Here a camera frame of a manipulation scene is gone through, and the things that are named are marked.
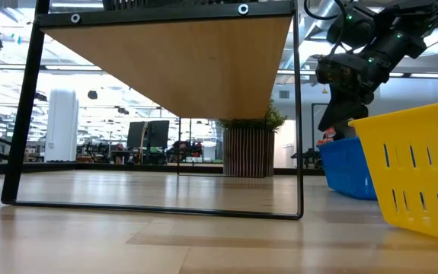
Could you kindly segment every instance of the white cylindrical column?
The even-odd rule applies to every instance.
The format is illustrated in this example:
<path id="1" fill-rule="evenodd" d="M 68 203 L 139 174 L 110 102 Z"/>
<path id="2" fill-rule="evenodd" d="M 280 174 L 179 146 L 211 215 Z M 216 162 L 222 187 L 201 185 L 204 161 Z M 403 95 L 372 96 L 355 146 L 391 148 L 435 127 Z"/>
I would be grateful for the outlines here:
<path id="1" fill-rule="evenodd" d="M 54 89 L 46 131 L 44 161 L 75 161 L 78 134 L 78 98 L 69 89 Z"/>

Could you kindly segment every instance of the yellow plastic basket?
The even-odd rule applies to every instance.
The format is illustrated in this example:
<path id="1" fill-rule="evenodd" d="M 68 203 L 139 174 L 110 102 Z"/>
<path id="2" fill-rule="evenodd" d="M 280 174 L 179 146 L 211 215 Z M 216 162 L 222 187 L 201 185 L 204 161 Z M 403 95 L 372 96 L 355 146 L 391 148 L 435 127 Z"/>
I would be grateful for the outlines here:
<path id="1" fill-rule="evenodd" d="M 350 124 L 386 222 L 438 237 L 438 104 Z"/>

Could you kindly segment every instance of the wall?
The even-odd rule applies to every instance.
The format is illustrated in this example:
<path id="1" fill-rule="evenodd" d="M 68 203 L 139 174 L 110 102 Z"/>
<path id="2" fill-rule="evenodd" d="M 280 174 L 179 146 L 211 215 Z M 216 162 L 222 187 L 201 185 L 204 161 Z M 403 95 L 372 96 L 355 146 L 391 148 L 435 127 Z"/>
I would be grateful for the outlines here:
<path id="1" fill-rule="evenodd" d="M 323 94 L 323 85 L 302 84 L 302 138 L 303 151 L 312 147 L 312 103 L 328 103 L 330 92 Z M 280 99 L 280 91 L 289 91 L 289 99 Z M 276 137 L 275 144 L 275 167 L 284 167 L 284 153 L 281 148 L 287 142 L 293 141 L 296 135 L 294 125 L 295 119 L 295 98 L 294 87 L 292 84 L 275 85 L 272 98 L 275 106 L 283 115 L 287 115 L 290 120 L 284 128 L 281 128 Z M 369 115 L 375 116 L 383 113 L 390 113 L 397 110 L 404 110 L 412 107 L 419 107 L 426 104 L 438 102 L 438 79 L 409 79 L 393 78 L 388 83 L 376 91 L 376 99 L 368 106 Z M 322 133 L 316 127 L 322 116 L 320 108 L 315 108 L 315 125 L 313 126 L 315 139 L 320 138 Z"/>

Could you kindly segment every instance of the shelf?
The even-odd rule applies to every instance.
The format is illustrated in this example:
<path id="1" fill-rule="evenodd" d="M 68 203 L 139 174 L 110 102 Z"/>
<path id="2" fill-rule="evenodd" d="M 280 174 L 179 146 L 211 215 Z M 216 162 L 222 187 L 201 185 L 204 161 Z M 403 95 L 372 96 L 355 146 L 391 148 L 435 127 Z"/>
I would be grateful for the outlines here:
<path id="1" fill-rule="evenodd" d="M 42 31 L 183 118 L 262 118 L 293 3 L 41 14 Z"/>

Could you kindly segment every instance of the wooden floor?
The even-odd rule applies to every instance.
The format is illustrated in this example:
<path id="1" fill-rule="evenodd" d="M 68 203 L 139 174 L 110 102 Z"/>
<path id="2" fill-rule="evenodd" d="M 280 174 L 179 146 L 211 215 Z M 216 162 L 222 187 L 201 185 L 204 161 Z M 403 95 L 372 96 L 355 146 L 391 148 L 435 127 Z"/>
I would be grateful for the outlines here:
<path id="1" fill-rule="evenodd" d="M 20 198 L 290 213 L 295 182 L 54 172 L 24 175 Z M 376 202 L 308 177 L 305 209 L 276 221 L 0 204 L 0 273 L 438 274 L 438 239 L 386 225 Z"/>

